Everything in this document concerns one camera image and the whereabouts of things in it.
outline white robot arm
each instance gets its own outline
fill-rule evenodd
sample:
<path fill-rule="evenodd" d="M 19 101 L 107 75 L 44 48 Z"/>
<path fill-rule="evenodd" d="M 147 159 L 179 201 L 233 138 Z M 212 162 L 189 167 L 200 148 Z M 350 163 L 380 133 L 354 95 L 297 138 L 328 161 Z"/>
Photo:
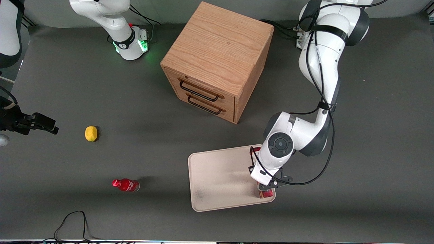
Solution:
<path fill-rule="evenodd" d="M 128 11 L 130 0 L 69 0 L 79 15 L 100 24 L 113 39 L 116 51 L 126 60 L 138 59 L 148 50 L 148 34 L 130 26 L 121 13 Z"/>
<path fill-rule="evenodd" d="M 313 123 L 286 112 L 271 117 L 264 132 L 265 142 L 258 155 L 266 171 L 256 163 L 251 172 L 251 177 L 264 186 L 272 188 L 277 185 L 276 181 L 270 184 L 271 175 L 281 169 L 294 150 L 306 156 L 315 156 L 326 146 L 332 122 L 329 113 L 334 111 L 340 84 L 339 58 L 345 46 L 357 44 L 369 29 L 369 17 L 363 8 L 331 5 L 318 10 L 333 3 L 368 5 L 372 0 L 311 0 L 302 9 L 300 27 L 306 32 L 297 45 L 302 50 L 299 66 L 303 75 L 322 93 L 325 101 L 322 99 L 319 103 Z M 309 16 L 315 14 L 316 22 L 311 24 Z"/>
<path fill-rule="evenodd" d="M 0 68 L 14 65 L 21 56 L 21 19 L 24 0 L 0 0 Z"/>

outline beige tray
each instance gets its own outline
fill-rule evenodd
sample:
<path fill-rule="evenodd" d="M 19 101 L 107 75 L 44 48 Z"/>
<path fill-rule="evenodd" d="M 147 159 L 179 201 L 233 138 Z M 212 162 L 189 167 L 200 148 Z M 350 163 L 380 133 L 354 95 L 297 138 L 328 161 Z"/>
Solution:
<path fill-rule="evenodd" d="M 259 198 L 249 166 L 250 146 L 191 154 L 188 170 L 193 209 L 203 212 L 272 202 L 274 189 L 272 197 Z"/>

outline plastic bottle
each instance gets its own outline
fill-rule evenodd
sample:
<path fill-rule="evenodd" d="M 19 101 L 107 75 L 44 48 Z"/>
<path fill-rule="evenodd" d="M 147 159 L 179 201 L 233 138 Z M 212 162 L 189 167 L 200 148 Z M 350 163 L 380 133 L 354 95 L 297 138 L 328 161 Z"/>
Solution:
<path fill-rule="evenodd" d="M 133 181 L 130 179 L 122 179 L 122 180 L 113 180 L 112 185 L 114 187 L 119 188 L 121 191 L 138 191 L 140 188 L 140 183 L 138 181 Z"/>

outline drawer handle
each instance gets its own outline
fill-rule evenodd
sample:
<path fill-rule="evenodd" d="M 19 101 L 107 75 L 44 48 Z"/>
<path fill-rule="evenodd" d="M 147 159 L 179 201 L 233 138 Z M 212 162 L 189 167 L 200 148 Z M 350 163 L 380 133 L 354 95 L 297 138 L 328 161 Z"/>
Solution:
<path fill-rule="evenodd" d="M 209 97 L 204 96 L 204 95 L 202 95 L 202 94 L 200 94 L 200 93 L 197 93 L 197 92 L 195 92 L 195 91 L 193 91 L 193 90 L 190 90 L 190 89 L 188 89 L 187 87 L 182 86 L 183 83 L 184 83 L 184 81 L 181 80 L 181 82 L 179 82 L 179 86 L 180 86 L 183 90 L 186 90 L 186 91 L 188 91 L 188 92 L 191 92 L 191 93 L 193 93 L 193 94 L 196 95 L 196 96 L 199 96 L 199 97 L 201 97 L 201 98 L 203 98 L 203 99 L 206 99 L 206 100 L 208 100 L 208 101 L 210 101 L 210 102 L 215 102 L 215 101 L 217 101 L 217 99 L 218 99 L 218 95 L 216 95 L 215 98 L 209 98 Z"/>
<path fill-rule="evenodd" d="M 207 109 L 207 108 L 205 108 L 205 107 L 203 107 L 203 106 L 201 106 L 201 105 L 199 105 L 199 104 L 197 104 L 197 103 L 195 103 L 195 102 L 190 101 L 190 98 L 191 98 L 191 96 L 188 96 L 187 101 L 188 101 L 190 104 L 192 104 L 192 105 L 194 105 L 194 106 L 196 106 L 196 107 L 198 107 L 198 108 L 200 108 L 200 109 L 203 109 L 203 110 L 205 110 L 205 111 L 207 111 L 207 112 L 210 112 L 210 113 L 212 113 L 212 114 L 214 114 L 214 115 L 219 115 L 219 114 L 221 113 L 221 109 L 219 109 L 218 112 L 214 112 L 214 111 L 212 111 L 212 110 L 210 110 L 210 109 Z"/>

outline gray table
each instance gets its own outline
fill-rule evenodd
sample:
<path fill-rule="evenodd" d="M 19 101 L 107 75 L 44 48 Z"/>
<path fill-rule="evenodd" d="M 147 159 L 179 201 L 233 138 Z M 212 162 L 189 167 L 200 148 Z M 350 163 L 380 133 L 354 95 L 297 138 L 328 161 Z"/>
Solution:
<path fill-rule="evenodd" d="M 25 112 L 57 120 L 59 134 L 8 132 L 0 148 L 0 237 L 51 237 L 83 210 L 107 239 L 294 242 L 434 242 L 434 45 L 426 14 L 374 19 L 339 64 L 335 153 L 315 183 L 277 191 L 269 204 L 197 213 L 191 153 L 262 143 L 270 116 L 319 100 L 299 50 L 275 35 L 238 125 L 175 96 L 159 62 L 182 25 L 157 26 L 150 52 L 124 61 L 102 28 L 33 30 L 13 93 Z M 97 143 L 84 139 L 100 127 Z M 296 154 L 295 181 L 314 177 L 327 153 Z M 111 186 L 139 178 L 137 193 Z M 72 216 L 61 238 L 80 238 Z"/>

